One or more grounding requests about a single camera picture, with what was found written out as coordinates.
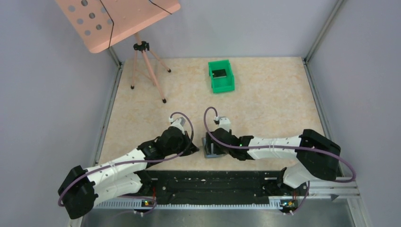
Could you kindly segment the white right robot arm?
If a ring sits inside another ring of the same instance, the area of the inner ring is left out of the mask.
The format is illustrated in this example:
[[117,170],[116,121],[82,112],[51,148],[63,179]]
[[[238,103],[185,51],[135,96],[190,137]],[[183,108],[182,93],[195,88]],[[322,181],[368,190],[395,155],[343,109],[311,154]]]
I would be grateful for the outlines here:
[[281,194],[290,195],[301,184],[314,180],[335,181],[341,148],[338,144],[305,129],[294,137],[263,139],[255,136],[236,137],[231,130],[218,128],[207,134],[215,146],[240,161],[279,158],[297,160],[285,167],[278,179]]

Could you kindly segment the black card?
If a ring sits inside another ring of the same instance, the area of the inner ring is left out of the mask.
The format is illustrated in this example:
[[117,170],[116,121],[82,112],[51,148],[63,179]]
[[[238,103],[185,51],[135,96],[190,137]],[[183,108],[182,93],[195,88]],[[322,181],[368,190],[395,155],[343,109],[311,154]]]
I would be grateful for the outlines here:
[[227,76],[227,72],[225,69],[218,69],[212,71],[213,78],[225,78]]

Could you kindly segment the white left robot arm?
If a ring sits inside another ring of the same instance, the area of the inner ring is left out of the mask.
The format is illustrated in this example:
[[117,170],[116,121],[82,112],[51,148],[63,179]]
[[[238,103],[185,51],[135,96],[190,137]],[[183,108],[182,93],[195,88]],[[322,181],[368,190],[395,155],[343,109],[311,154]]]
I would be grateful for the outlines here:
[[66,209],[70,219],[77,219],[108,199],[130,193],[149,194],[152,183],[140,174],[158,163],[198,151],[193,137],[193,132],[170,126],[160,136],[112,161],[88,168],[73,167],[57,191],[58,206]]

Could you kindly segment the grey card holder wallet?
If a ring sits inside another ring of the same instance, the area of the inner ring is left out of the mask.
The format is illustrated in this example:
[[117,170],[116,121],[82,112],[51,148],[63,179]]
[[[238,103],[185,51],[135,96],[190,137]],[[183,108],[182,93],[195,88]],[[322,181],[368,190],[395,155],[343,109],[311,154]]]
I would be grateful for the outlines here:
[[212,139],[202,138],[202,145],[205,158],[219,158],[227,155],[226,152],[214,144]]

